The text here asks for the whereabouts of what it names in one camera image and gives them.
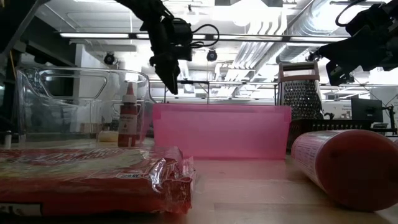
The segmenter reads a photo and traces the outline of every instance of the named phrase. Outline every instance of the wooden table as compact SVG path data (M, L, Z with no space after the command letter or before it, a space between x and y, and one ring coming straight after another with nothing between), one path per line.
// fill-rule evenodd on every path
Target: wooden table
M194 163L198 177L193 208L182 217L7 219L3 223L398 223L398 205L363 213L334 204L294 166L290 156L284 161L195 160Z

